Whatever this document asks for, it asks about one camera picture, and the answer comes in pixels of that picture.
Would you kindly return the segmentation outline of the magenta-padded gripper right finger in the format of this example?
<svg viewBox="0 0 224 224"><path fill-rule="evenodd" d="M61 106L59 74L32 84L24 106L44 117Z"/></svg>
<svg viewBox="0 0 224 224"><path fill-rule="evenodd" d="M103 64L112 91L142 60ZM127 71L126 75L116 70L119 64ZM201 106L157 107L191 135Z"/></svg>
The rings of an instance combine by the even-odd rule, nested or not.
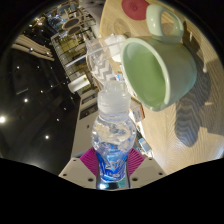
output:
<svg viewBox="0 0 224 224"><path fill-rule="evenodd" d="M127 158L127 176L131 188L140 188L166 176L165 171L152 157L132 148Z"/></svg>

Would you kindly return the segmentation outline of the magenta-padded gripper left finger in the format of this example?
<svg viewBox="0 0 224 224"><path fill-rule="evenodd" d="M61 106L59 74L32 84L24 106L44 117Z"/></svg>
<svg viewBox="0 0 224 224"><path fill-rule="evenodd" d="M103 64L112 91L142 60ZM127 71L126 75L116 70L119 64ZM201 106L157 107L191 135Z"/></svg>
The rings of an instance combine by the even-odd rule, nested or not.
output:
<svg viewBox="0 0 224 224"><path fill-rule="evenodd" d="M87 150L80 158L72 158L59 176L81 187L95 187L99 163L94 148Z"/></svg>

